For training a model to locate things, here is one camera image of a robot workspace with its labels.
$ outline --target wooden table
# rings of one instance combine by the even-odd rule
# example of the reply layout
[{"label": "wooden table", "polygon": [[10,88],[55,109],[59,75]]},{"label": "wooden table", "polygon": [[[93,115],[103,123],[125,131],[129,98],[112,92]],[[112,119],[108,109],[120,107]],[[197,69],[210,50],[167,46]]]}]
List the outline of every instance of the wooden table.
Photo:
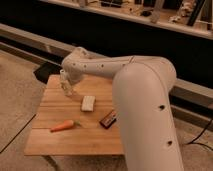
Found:
[{"label": "wooden table", "polygon": [[[112,81],[84,75],[74,91],[70,97],[65,96],[59,75],[50,76],[26,144],[25,155],[123,154],[117,123],[107,130],[99,124],[113,109]],[[93,112],[80,110],[84,95],[96,97]],[[82,127],[50,132],[52,126],[68,119],[80,122]]]}]

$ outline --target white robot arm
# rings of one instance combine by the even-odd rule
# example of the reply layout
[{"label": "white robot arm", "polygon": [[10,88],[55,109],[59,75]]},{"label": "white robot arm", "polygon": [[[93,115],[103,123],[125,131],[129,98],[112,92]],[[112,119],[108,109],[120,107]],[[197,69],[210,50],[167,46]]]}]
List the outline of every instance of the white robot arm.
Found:
[{"label": "white robot arm", "polygon": [[71,85],[82,74],[113,78],[113,103],[129,171],[184,170],[168,98],[176,72],[167,59],[91,59],[78,47],[63,60],[62,68]]}]

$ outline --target orange carrot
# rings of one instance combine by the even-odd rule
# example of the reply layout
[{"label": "orange carrot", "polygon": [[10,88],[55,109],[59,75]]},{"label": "orange carrot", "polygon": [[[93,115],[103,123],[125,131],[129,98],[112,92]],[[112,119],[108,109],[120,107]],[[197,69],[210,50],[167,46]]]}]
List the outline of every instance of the orange carrot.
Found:
[{"label": "orange carrot", "polygon": [[65,129],[70,129],[70,128],[73,128],[76,124],[80,125],[79,123],[77,123],[73,120],[66,120],[63,123],[50,128],[50,132],[56,132],[56,131],[62,131]]}]

